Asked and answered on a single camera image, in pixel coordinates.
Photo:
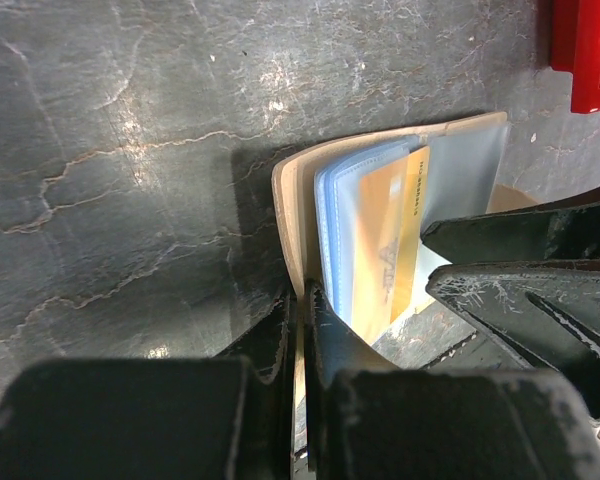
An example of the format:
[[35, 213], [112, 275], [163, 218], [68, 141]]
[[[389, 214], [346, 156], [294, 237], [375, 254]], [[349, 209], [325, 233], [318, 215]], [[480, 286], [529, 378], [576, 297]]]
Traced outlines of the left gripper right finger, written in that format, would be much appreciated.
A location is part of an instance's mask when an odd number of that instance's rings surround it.
[[320, 479], [600, 479], [575, 388], [551, 370], [407, 370], [321, 286], [304, 297], [307, 448]]

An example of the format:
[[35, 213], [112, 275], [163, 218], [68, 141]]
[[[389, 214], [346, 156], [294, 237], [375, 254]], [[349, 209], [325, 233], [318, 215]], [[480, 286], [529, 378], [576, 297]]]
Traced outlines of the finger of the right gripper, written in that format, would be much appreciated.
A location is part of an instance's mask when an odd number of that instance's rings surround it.
[[521, 367], [561, 373], [600, 425], [600, 259], [445, 265], [426, 291]]
[[422, 242], [456, 264], [600, 259], [600, 202], [438, 221]]

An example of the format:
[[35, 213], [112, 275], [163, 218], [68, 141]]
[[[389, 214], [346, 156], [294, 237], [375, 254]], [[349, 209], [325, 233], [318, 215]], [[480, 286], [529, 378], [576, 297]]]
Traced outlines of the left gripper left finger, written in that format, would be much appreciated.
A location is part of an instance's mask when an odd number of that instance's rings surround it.
[[0, 402], [0, 479], [288, 479], [293, 296], [218, 355], [72, 359]]

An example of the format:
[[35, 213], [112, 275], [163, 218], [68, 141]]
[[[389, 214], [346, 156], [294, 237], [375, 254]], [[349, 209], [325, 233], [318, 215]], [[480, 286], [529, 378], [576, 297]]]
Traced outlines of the red plastic bin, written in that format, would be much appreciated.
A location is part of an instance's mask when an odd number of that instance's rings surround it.
[[550, 66], [573, 75], [571, 111], [600, 111], [600, 0], [554, 0]]

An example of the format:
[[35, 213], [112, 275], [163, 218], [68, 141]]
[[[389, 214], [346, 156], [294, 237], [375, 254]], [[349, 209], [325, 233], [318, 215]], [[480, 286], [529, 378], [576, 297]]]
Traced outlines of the gold credit card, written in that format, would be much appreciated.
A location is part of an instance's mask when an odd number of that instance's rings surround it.
[[411, 301], [429, 159], [402, 153], [358, 184], [351, 319], [369, 344]]

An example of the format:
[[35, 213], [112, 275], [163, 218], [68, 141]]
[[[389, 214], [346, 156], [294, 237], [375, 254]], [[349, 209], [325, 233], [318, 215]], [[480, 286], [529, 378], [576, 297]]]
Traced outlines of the beige leather card holder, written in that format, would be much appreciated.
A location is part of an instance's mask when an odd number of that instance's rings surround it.
[[421, 242], [438, 220], [531, 204], [495, 181], [510, 124], [503, 112], [331, 140], [272, 172], [276, 222], [291, 285], [308, 283], [364, 342], [422, 368], [474, 329], [426, 292], [445, 262]]

